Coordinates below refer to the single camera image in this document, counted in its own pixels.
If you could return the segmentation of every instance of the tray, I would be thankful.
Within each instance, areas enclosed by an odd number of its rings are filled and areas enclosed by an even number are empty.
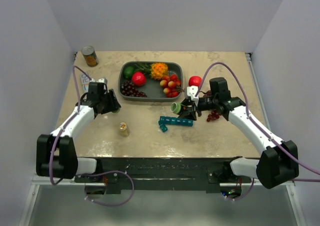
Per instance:
[[[147,95],[147,97],[132,97],[132,96],[123,95],[121,93],[120,87],[124,82],[129,80],[129,79],[125,79],[123,72],[127,67],[135,66],[135,64],[139,62],[152,64],[157,61],[130,61],[123,65],[119,75],[118,90],[119,90],[119,94],[124,99],[131,100],[131,101],[143,101],[143,102],[172,102],[172,101],[175,101],[177,98],[179,98],[181,93],[179,93],[177,97],[166,98],[166,95],[163,92],[164,89],[160,87],[160,81],[151,79],[149,76],[146,76],[146,83],[143,86],[137,87],[137,89],[139,91],[143,91]],[[172,62],[165,62],[165,64],[168,65],[169,75],[176,74],[178,76],[178,79],[181,80],[181,87],[183,88],[184,79],[183,79],[183,73],[182,73],[181,67],[178,64],[175,64]]]

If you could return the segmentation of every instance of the tin can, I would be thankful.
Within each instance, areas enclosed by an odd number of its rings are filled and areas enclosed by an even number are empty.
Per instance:
[[[119,124],[119,133],[120,135],[124,136],[124,137],[128,137],[130,134],[130,130],[128,128],[128,125],[125,122],[121,122]]]
[[[86,64],[90,67],[94,67],[99,64],[99,60],[95,53],[95,49],[92,46],[85,46],[82,48],[81,53],[86,61]]]

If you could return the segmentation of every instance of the grapes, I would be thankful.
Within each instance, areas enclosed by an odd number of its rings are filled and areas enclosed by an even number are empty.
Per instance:
[[[120,92],[122,95],[131,97],[147,97],[144,92],[138,91],[136,86],[131,81],[126,81],[120,86]]]
[[[214,121],[214,120],[217,120],[220,118],[219,116],[220,114],[217,113],[215,110],[213,110],[211,112],[211,114],[208,115],[208,118],[206,119],[207,122],[210,122],[210,121]]]

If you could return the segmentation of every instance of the white wall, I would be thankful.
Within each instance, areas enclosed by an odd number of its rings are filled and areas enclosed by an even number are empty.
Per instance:
[[[73,50],[252,52],[282,0],[48,0]]]
[[[253,53],[271,128],[320,170],[320,1],[283,0]],[[300,167],[300,178],[320,178]],[[319,183],[297,184],[309,226],[320,222]]]
[[[47,0],[0,0],[0,225],[19,223],[36,140],[53,129],[73,54]]]

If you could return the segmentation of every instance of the table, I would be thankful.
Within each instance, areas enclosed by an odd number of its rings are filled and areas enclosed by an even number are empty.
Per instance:
[[[206,112],[194,122],[193,127],[168,126],[163,133],[159,129],[159,116],[176,116],[170,112],[171,103],[147,103],[124,100],[118,92],[118,77],[121,67],[128,61],[175,62],[182,68],[184,85],[193,75],[203,76],[214,62],[229,65],[239,78],[249,100],[251,112],[261,121],[263,115],[254,87],[246,56],[243,52],[195,52],[195,51],[97,51],[99,64],[88,67],[81,54],[75,57],[75,65],[94,79],[106,77],[108,88],[113,88],[122,106],[117,114],[98,115],[78,139],[75,149],[78,157],[258,157],[259,154],[242,132],[220,118],[207,122]],[[76,71],[80,93],[80,72]],[[227,69],[221,65],[212,68],[203,91],[209,90],[209,79],[224,77],[232,96],[243,99],[242,93]],[[58,126],[70,115],[77,102],[75,84],[71,77],[61,107]],[[129,137],[118,134],[119,122],[126,122]]]

